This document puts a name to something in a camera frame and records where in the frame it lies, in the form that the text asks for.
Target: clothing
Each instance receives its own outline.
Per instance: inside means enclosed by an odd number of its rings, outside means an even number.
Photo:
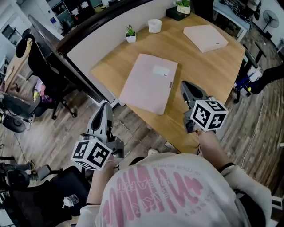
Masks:
[[[118,171],[106,185],[102,204],[81,209],[77,227],[249,227],[241,200],[250,198],[268,222],[270,195],[238,166],[220,174],[197,155],[163,153]]]

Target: computer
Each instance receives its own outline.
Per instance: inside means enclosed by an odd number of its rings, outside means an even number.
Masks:
[[[163,115],[177,67],[176,62],[140,54],[119,100],[128,105]]]

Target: table top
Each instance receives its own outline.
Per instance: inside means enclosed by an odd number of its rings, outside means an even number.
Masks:
[[[209,24],[205,19],[192,14],[175,21],[163,18],[160,33],[151,34],[148,27],[137,32],[135,43],[123,42],[98,62],[91,74],[104,84],[116,97],[124,87],[139,54],[149,54],[178,63],[177,72],[163,115],[129,106],[154,130],[182,153],[196,151],[197,137],[186,134],[183,125],[184,112],[188,111],[183,101],[180,85],[183,80],[192,82],[217,100],[225,103],[234,85],[245,48],[229,34],[214,26],[227,40],[224,48],[201,53],[183,34],[184,27]]]
[[[235,22],[240,27],[245,28],[247,31],[250,29],[249,23],[238,17],[228,5],[223,5],[219,0],[214,0],[213,9],[228,17],[231,21]]]
[[[13,79],[17,76],[18,72],[20,71],[21,67],[24,65],[24,62],[28,59],[31,50],[31,40],[27,43],[27,48],[24,55],[21,58],[18,58],[16,54],[14,55],[13,59],[11,60],[10,64],[8,65],[5,77],[5,92],[8,90],[9,86],[12,84]]]

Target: white label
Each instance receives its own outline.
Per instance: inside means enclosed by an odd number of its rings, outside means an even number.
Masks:
[[[153,73],[160,76],[168,76],[170,70],[160,66],[154,66]]]

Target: pink graphic print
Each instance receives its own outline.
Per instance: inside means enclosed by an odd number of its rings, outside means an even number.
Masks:
[[[109,200],[103,204],[102,216],[107,225],[113,226],[115,218],[117,226],[123,227],[126,219],[132,221],[140,218],[141,209],[146,213],[155,210],[161,213],[165,211],[164,205],[176,214],[177,207],[173,200],[182,208],[185,207],[186,198],[191,204],[198,203],[198,198],[190,193],[193,190],[196,195],[201,195],[203,186],[197,179],[188,176],[182,178],[179,173],[173,172],[175,180],[172,182],[163,168],[152,170],[158,185],[154,185],[147,167],[143,165],[128,169],[122,174],[122,178],[117,179],[117,188],[110,189]],[[172,198],[166,185],[173,194]]]

